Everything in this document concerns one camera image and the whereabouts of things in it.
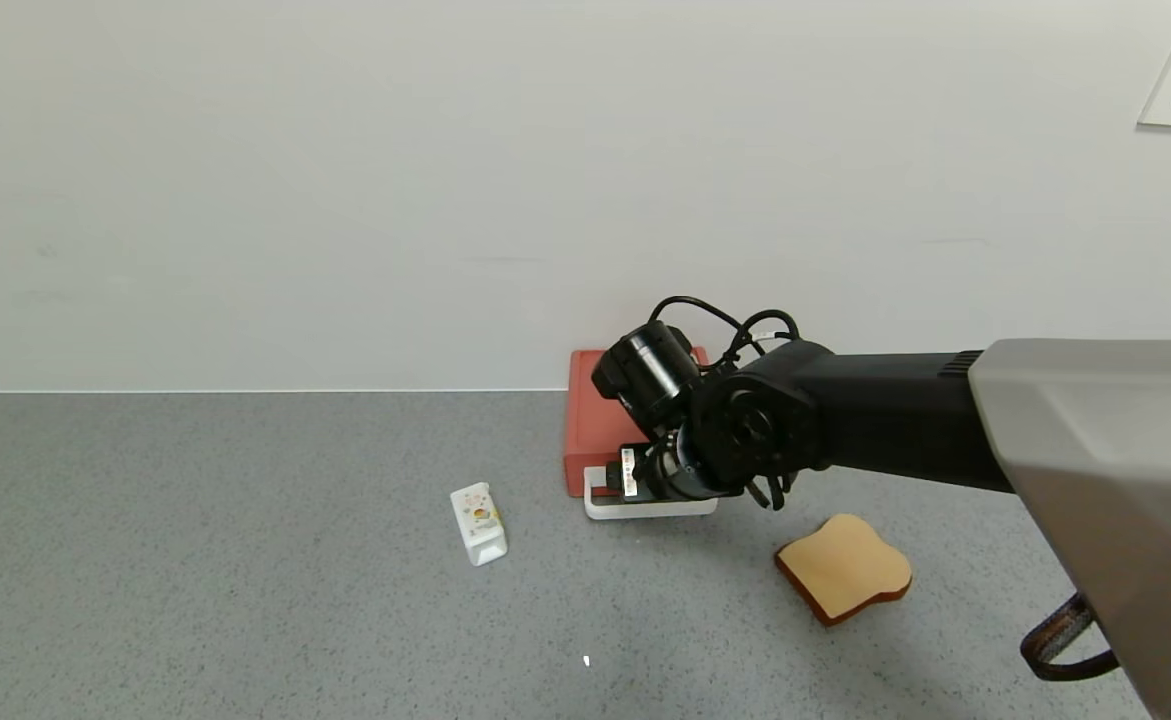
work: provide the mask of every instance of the gray countertop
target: gray countertop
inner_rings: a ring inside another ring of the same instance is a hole
[[[1015,498],[833,469],[783,512],[597,523],[563,491],[562,416],[561,393],[0,396],[0,718],[1146,715],[1121,673],[1025,668],[1070,585]],[[477,480],[509,537],[484,568],[448,507]],[[826,629],[772,554],[835,512],[915,583]]]

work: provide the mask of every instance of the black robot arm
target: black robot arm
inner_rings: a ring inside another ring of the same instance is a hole
[[[644,498],[749,489],[768,505],[754,489],[762,476],[780,507],[796,471],[833,465],[1013,492],[966,378],[979,351],[836,355],[778,336],[794,340],[737,368],[737,350],[754,340],[737,324],[725,357],[703,368],[684,334],[653,318],[603,356],[595,386],[652,441],[634,469]]]

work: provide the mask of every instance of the white label on robot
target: white label on robot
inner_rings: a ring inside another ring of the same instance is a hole
[[[634,481],[634,450],[621,448],[621,480],[625,482],[625,498],[639,495],[639,484]]]

